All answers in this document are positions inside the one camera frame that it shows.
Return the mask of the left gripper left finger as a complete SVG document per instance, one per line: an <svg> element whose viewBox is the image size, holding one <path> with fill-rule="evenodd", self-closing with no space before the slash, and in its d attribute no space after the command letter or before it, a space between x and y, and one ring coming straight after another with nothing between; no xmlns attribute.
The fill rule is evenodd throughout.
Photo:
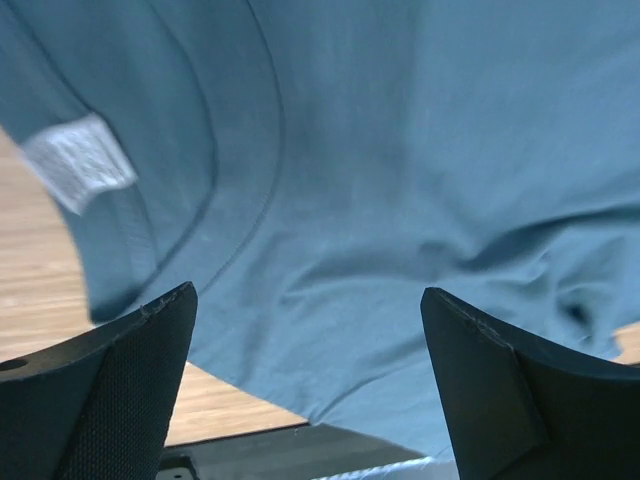
<svg viewBox="0 0 640 480"><path fill-rule="evenodd" d="M2 478L155 478L197 305L185 282L124 317L2 362Z"/></svg>

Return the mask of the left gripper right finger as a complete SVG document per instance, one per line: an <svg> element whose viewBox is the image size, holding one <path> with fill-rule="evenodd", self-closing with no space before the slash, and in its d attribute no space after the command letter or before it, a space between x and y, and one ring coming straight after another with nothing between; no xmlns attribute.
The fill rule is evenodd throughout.
<svg viewBox="0 0 640 480"><path fill-rule="evenodd" d="M561 346L439 288L424 333L460 478L636 479L639 367Z"/></svg>

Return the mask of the grey-blue t shirt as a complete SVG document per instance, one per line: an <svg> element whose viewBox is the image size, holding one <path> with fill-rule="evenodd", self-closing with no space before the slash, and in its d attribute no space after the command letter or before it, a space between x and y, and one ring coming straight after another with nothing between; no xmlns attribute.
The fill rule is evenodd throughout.
<svg viewBox="0 0 640 480"><path fill-rule="evenodd" d="M1 125L95 323L191 282L191 363L313 424L451 457L428 287L639 319L635 1L5 1Z"/></svg>

